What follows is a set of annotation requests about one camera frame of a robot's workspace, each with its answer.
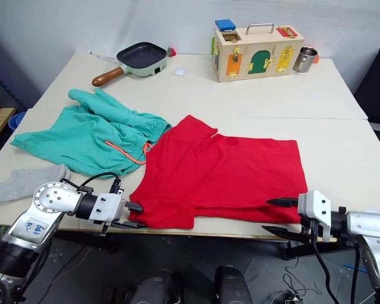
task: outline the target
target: box handle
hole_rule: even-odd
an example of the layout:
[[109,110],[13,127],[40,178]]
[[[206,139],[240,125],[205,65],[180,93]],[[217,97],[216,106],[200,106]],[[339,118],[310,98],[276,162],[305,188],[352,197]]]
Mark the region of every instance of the box handle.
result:
[[274,31],[274,23],[252,23],[252,24],[248,25],[248,28],[246,29],[246,35],[249,34],[249,29],[251,27],[268,27],[269,25],[272,26],[272,30],[270,31],[270,33],[273,33],[273,31]]

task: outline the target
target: orange drawstring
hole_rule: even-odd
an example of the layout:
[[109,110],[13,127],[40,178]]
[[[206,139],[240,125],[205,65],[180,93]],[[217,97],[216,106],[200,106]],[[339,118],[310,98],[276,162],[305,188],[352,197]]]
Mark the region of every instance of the orange drawstring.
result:
[[[132,156],[130,156],[127,152],[125,152],[123,149],[121,149],[120,147],[114,145],[112,142],[109,142],[109,141],[105,141],[105,143],[111,147],[113,147],[114,149],[117,149],[119,150],[119,152],[121,152],[122,154],[124,154],[129,160],[132,160],[134,163],[137,163],[138,165],[145,165],[146,164],[146,161],[139,161],[139,160],[136,160],[135,158],[133,158]],[[146,153],[148,152],[148,148],[153,148],[153,146],[147,142],[145,145],[144,145],[144,155],[146,156]]]

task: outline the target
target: metal cup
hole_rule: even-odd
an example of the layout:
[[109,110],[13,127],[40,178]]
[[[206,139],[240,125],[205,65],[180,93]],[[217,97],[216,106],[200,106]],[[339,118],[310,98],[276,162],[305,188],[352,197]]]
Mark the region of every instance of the metal cup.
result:
[[317,54],[318,52],[312,47],[302,47],[293,70],[300,73],[307,72]]

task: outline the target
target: wooden handle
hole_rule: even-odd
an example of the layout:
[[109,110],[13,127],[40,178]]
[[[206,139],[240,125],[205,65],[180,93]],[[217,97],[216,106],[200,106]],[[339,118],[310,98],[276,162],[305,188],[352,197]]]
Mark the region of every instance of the wooden handle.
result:
[[118,76],[121,76],[124,74],[124,71],[119,66],[118,68],[115,68],[112,71],[109,71],[107,73],[101,74],[100,76],[97,76],[91,84],[95,87],[100,87],[103,84],[106,84],[107,82],[113,80],[114,78],[117,78]]

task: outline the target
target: gray sock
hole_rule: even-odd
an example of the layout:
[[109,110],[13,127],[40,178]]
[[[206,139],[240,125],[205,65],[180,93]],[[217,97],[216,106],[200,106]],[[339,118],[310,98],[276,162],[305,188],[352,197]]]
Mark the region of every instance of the gray sock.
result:
[[65,165],[42,169],[13,170],[6,182],[0,182],[0,201],[13,201],[34,194],[35,190],[47,183],[68,179],[70,170]]

